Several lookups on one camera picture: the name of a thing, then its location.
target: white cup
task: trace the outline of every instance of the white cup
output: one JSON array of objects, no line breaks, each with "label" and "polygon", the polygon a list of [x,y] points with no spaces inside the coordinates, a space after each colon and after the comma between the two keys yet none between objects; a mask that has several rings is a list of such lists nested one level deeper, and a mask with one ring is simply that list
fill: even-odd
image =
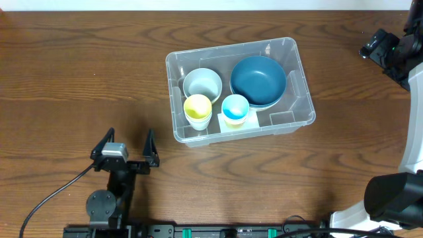
[{"label": "white cup", "polygon": [[185,114],[185,118],[187,119],[187,121],[190,123],[190,125],[192,126],[194,130],[202,131],[202,130],[205,130],[209,126],[210,120],[212,119],[212,114],[210,113],[210,115],[203,122],[192,121],[187,114]]}]

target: cable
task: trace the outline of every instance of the cable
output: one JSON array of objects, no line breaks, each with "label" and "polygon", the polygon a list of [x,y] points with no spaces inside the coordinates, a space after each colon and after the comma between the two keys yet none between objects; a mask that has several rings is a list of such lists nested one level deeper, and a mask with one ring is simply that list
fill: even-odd
[{"label": "cable", "polygon": [[74,179],[72,179],[71,181],[69,181],[67,184],[63,185],[61,188],[57,189],[55,192],[53,192],[52,194],[50,194],[47,198],[45,198],[43,201],[41,201],[39,203],[39,205],[37,205],[26,217],[26,219],[24,220],[24,223],[22,224],[22,226],[20,227],[20,232],[19,232],[19,238],[23,238],[24,237],[24,230],[26,225],[28,224],[29,219],[31,219],[32,215],[34,215],[34,213],[41,208],[41,206],[43,206],[50,198],[53,198],[56,194],[58,194],[59,192],[65,190],[65,188],[67,188],[68,186],[70,186],[71,184],[73,184],[74,182],[76,182],[76,180],[80,179],[82,176],[84,176],[88,171],[90,171],[90,169],[93,167],[93,165],[90,165],[88,168],[86,168],[84,171],[82,171],[78,176],[76,176]]},{"label": "cable", "polygon": [[282,231],[284,232],[284,233],[287,233],[286,232],[286,230],[285,230],[285,224],[290,220],[290,219],[292,219],[292,218],[299,218],[299,219],[302,219],[303,221],[305,221],[304,220],[304,218],[302,218],[301,216],[299,216],[299,215],[292,215],[292,216],[289,216],[288,218],[286,218],[285,219],[285,221],[284,221],[284,223],[282,224]]},{"label": "cable", "polygon": [[[389,229],[387,229],[386,227],[378,227],[374,230],[371,230],[370,232],[375,232],[375,233],[380,233],[380,234],[389,234],[389,235],[394,235],[394,233],[392,233],[392,231],[390,231]],[[353,236],[353,238],[362,238],[362,237],[366,237],[363,235],[355,235]]]},{"label": "cable", "polygon": [[302,230],[292,231],[282,235],[278,235],[274,238],[286,238],[286,237],[291,237],[294,235],[309,234],[309,233],[343,233],[343,234],[351,234],[351,235],[364,235],[364,236],[374,237],[374,238],[400,238],[395,235],[380,234],[380,233],[374,233],[370,231],[359,231],[359,230],[353,230],[353,229],[340,229],[340,228],[302,229]]}]

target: yellow cup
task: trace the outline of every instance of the yellow cup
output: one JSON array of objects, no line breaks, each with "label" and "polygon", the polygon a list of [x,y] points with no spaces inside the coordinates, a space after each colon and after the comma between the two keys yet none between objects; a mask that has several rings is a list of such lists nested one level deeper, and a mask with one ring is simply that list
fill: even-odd
[{"label": "yellow cup", "polygon": [[212,102],[204,95],[191,95],[184,102],[187,117],[194,121],[204,121],[212,113]]}]

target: green connector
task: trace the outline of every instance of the green connector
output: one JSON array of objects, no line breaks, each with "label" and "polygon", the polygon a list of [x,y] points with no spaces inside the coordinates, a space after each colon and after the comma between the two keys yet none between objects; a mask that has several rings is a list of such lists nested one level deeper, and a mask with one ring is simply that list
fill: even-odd
[{"label": "green connector", "polygon": [[268,238],[274,238],[278,236],[278,231],[276,229],[268,230]]},{"label": "green connector", "polygon": [[183,229],[182,238],[191,238],[191,229]]}]

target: white bowl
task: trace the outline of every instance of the white bowl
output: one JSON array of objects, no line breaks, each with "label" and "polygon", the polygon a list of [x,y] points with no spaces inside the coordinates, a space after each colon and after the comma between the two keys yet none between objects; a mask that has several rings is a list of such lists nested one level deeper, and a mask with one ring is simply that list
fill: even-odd
[{"label": "white bowl", "polygon": [[182,88],[187,98],[200,94],[208,97],[213,104],[222,93],[222,80],[213,70],[199,68],[191,71],[185,77]]}]

